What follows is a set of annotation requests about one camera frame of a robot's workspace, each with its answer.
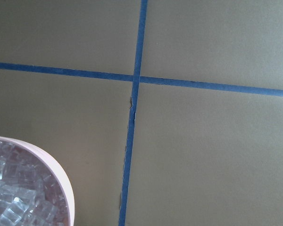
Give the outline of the pile of ice cubes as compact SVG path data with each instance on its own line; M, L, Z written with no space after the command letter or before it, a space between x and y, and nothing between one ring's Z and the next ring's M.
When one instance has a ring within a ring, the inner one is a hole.
M0 226L67 226L61 186L24 148L0 140Z

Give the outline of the pink bowl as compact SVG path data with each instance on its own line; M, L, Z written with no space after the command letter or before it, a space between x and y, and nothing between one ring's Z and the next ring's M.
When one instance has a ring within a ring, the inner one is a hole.
M26 151L36 156L51 171L51 173L54 175L57 182L59 183L61 191L66 200L67 225L73 226L75 220L74 193L66 172L64 171L62 166L57 162L57 160L54 157L52 157L48 152L28 142L14 138L8 138L8 137L0 137L0 141L9 142L19 147L22 147Z

